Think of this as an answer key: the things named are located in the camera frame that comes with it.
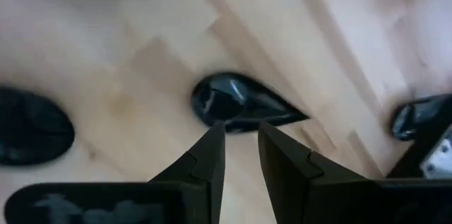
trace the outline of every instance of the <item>black object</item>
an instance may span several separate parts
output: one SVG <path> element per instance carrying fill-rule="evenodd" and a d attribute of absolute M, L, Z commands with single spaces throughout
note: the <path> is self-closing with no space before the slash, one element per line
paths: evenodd
<path fill-rule="evenodd" d="M 280 126 L 309 118 L 254 79 L 232 72 L 201 80 L 191 105 L 204 124 L 224 122 L 228 133 L 256 131 L 260 121 Z"/>
<path fill-rule="evenodd" d="M 225 132 L 209 130 L 149 183 L 37 184 L 6 202 L 8 224 L 219 223 Z"/>
<path fill-rule="evenodd" d="M 422 177 L 420 163 L 452 124 L 452 95 L 437 95 L 409 102 L 396 109 L 391 131 L 402 140 L 414 140 L 388 177 Z"/>
<path fill-rule="evenodd" d="M 269 124 L 258 149 L 278 224 L 452 223 L 452 181 L 368 180 Z M 7 201 L 5 216 L 9 224 L 217 224 L 224 171 L 216 126 L 147 184 L 32 185 Z"/>
<path fill-rule="evenodd" d="M 258 145 L 278 224 L 452 223 L 452 181 L 369 180 L 268 124 Z"/>
<path fill-rule="evenodd" d="M 75 132 L 51 100 L 0 87 L 0 165 L 45 163 L 65 153 Z"/>

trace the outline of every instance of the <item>plastic part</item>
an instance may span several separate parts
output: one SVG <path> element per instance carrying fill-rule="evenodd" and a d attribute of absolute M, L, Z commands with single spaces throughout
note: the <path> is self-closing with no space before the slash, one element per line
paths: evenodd
<path fill-rule="evenodd" d="M 422 98 L 395 111 L 391 131 L 402 140 L 440 136 L 452 123 L 452 95 Z"/>
<path fill-rule="evenodd" d="M 405 152 L 388 174 L 396 177 L 423 177 L 421 162 L 439 142 L 441 135 L 452 124 L 452 95 L 422 98 L 400 106 L 391 124 L 393 135 L 415 143 Z"/>
<path fill-rule="evenodd" d="M 260 121 L 280 126 L 309 118 L 254 79 L 232 72 L 201 80 L 191 104 L 204 124 L 224 122 L 228 133 L 256 131 Z"/>
<path fill-rule="evenodd" d="M 0 165 L 34 165 L 58 158 L 73 144 L 68 116 L 51 100 L 0 87 Z"/>
<path fill-rule="evenodd" d="M 217 124 L 175 163 L 151 182 L 180 181 L 206 183 L 209 223 L 220 222 L 225 180 L 225 126 Z"/>
<path fill-rule="evenodd" d="M 357 223 L 354 219 L 365 219 L 362 202 L 378 189 L 375 183 L 266 123 L 259 129 L 258 146 L 278 224 Z"/>

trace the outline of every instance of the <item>wooden floor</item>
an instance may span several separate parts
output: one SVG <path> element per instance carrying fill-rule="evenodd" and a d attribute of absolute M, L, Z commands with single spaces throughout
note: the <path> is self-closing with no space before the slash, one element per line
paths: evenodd
<path fill-rule="evenodd" d="M 367 177 L 408 147 L 397 103 L 447 92 L 452 0 L 0 0 L 0 83 L 55 99 L 76 144 L 55 163 L 0 169 L 0 205 L 25 184 L 146 181 L 206 128 L 191 87 L 258 78 L 313 119 L 282 130 Z M 221 223 L 274 223 L 255 134 L 228 136 Z"/>

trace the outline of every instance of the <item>black oval object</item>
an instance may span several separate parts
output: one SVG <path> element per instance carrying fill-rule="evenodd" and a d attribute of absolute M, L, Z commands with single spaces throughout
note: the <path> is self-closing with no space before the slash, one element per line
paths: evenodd
<path fill-rule="evenodd" d="M 0 87 L 0 165 L 35 165 L 65 153 L 75 131 L 51 100 L 26 90 Z"/>
<path fill-rule="evenodd" d="M 452 94 L 436 95 L 398 107 L 391 133 L 401 141 L 439 138 L 452 123 Z"/>
<path fill-rule="evenodd" d="M 280 126 L 309 118 L 263 84 L 234 72 L 202 79 L 191 106 L 207 126 L 224 122 L 227 133 L 256 131 L 261 121 Z"/>

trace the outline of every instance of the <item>black mouse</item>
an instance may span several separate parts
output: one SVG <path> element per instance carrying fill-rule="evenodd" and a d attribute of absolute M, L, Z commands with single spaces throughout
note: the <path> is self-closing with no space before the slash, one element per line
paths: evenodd
<path fill-rule="evenodd" d="M 451 123 L 452 94 L 435 95 L 397 107 L 391 121 L 391 133 L 401 141 L 436 140 Z"/>
<path fill-rule="evenodd" d="M 256 131 L 261 121 L 280 126 L 309 118 L 262 83 L 234 72 L 203 78 L 191 106 L 204 124 L 224 122 L 228 133 Z"/>
<path fill-rule="evenodd" d="M 48 98 L 0 86 L 0 165 L 36 165 L 54 160 L 73 144 L 74 127 Z"/>

